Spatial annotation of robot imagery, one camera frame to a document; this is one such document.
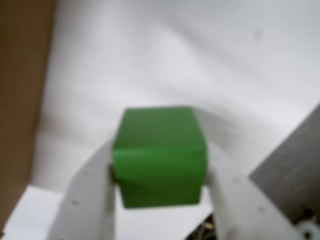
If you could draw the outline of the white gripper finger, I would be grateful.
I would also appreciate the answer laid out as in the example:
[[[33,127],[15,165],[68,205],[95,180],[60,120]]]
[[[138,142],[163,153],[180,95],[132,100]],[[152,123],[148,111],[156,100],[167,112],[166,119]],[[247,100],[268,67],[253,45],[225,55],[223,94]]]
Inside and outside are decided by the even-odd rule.
[[[49,230],[50,240],[116,238],[116,186],[111,151],[109,141],[73,177]]]
[[[207,184],[218,239],[303,239],[285,215],[217,147],[208,149]]]

